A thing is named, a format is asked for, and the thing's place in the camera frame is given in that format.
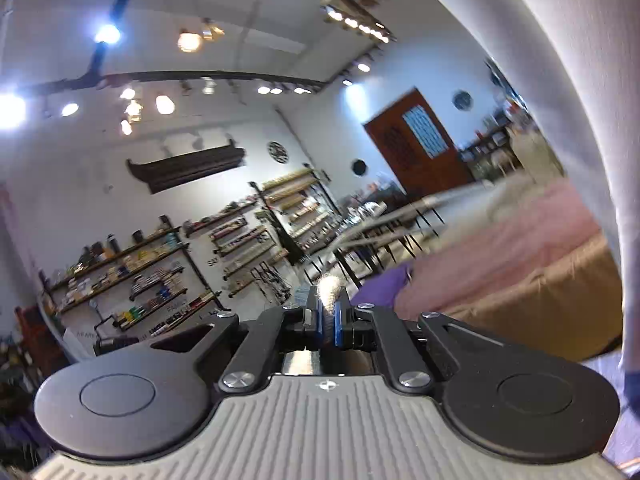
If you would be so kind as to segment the green cream checkered sweater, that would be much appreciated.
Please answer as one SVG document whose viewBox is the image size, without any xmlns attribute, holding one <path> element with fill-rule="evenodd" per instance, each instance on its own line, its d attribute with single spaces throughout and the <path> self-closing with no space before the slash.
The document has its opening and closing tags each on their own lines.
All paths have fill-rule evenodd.
<svg viewBox="0 0 640 480">
<path fill-rule="evenodd" d="M 340 307 L 340 297 L 343 290 L 342 280 L 335 275 L 324 274 L 318 281 L 316 294 L 318 300 L 320 330 L 320 348 L 330 348 L 334 345 L 336 314 Z"/>
</svg>

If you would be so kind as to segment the dark wall shelf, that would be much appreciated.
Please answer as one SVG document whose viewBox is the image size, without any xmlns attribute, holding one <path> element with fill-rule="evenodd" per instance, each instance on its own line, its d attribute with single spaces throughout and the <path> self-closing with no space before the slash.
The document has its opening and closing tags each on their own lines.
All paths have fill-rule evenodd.
<svg viewBox="0 0 640 480">
<path fill-rule="evenodd" d="M 238 168 L 245 157 L 244 148 L 234 142 L 218 148 L 172 156 L 156 162 L 135 164 L 126 160 L 130 174 L 143 182 L 151 194 L 157 194 L 196 180 Z"/>
</svg>

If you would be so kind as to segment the brown pink bed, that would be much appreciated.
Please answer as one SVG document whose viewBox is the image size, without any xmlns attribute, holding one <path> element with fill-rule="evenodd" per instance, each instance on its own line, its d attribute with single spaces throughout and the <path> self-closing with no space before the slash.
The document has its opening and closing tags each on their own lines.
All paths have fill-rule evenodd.
<svg viewBox="0 0 640 480">
<path fill-rule="evenodd" d="M 395 313 L 450 318 L 582 361 L 623 333 L 622 283 L 597 221 L 567 179 L 506 218 L 417 258 Z"/>
</svg>

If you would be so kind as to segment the purple cloth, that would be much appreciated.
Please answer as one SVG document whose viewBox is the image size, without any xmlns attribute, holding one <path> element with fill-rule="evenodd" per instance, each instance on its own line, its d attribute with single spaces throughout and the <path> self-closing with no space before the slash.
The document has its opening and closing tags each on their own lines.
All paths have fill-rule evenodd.
<svg viewBox="0 0 640 480">
<path fill-rule="evenodd" d="M 411 274 L 411 263 L 398 264 L 367 280 L 352 296 L 350 303 L 355 307 L 373 304 L 375 307 L 393 309 L 397 296 L 410 283 Z"/>
</svg>

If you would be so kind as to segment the ceiling track lights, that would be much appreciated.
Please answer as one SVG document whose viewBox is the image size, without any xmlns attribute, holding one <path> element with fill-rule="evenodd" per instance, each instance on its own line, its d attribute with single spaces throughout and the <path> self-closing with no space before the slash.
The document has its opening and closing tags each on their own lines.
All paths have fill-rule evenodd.
<svg viewBox="0 0 640 480">
<path fill-rule="evenodd" d="M 1 136 L 76 143 L 324 90 L 390 40 L 361 0 L 1 0 Z"/>
</svg>

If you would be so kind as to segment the wall display shelves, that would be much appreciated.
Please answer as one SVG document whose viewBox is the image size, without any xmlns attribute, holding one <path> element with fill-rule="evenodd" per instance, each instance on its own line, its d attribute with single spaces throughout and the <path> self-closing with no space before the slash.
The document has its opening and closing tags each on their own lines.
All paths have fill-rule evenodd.
<svg viewBox="0 0 640 480">
<path fill-rule="evenodd" d="M 337 216 L 321 171 L 303 166 L 200 220 L 160 216 L 131 244 L 114 236 L 87 247 L 74 266 L 42 276 L 41 309 L 55 335 L 92 356 L 120 338 L 146 339 L 207 313 L 229 313 L 257 292 L 288 296 L 317 271 L 312 248 Z"/>
</svg>

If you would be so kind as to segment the red wooden door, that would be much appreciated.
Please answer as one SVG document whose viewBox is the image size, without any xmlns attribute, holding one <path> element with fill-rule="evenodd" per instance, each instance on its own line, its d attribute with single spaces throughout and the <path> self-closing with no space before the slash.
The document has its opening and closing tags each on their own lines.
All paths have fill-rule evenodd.
<svg viewBox="0 0 640 480">
<path fill-rule="evenodd" d="M 413 200 L 473 182 L 456 144 L 418 89 L 363 128 Z"/>
</svg>

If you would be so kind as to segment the white grey pillow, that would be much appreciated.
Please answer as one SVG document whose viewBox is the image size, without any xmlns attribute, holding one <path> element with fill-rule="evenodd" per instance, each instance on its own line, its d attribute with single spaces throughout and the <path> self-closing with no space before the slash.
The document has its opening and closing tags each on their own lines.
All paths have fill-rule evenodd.
<svg viewBox="0 0 640 480">
<path fill-rule="evenodd" d="M 521 93 L 602 228 L 639 405 L 639 0 L 438 0 Z"/>
</svg>

